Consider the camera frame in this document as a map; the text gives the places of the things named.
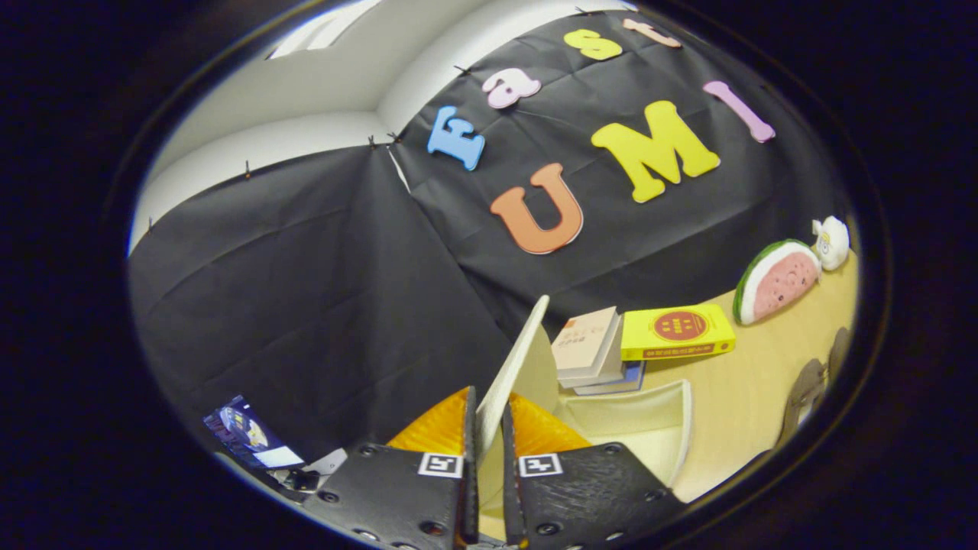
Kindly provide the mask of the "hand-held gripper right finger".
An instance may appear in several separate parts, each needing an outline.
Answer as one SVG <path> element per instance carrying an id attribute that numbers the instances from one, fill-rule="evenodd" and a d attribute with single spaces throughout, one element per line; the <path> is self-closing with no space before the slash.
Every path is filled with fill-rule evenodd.
<path id="1" fill-rule="evenodd" d="M 687 511 L 622 442 L 592 445 L 511 393 L 500 421 L 507 544 L 517 549 L 622 549 Z"/>

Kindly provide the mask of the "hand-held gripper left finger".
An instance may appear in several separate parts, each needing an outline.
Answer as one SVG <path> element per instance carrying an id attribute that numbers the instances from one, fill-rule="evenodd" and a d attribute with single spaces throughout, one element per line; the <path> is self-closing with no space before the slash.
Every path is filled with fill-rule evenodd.
<path id="1" fill-rule="evenodd" d="M 476 410 L 465 387 L 386 445 L 352 447 L 303 512 L 377 548 L 467 548 L 479 536 Z"/>

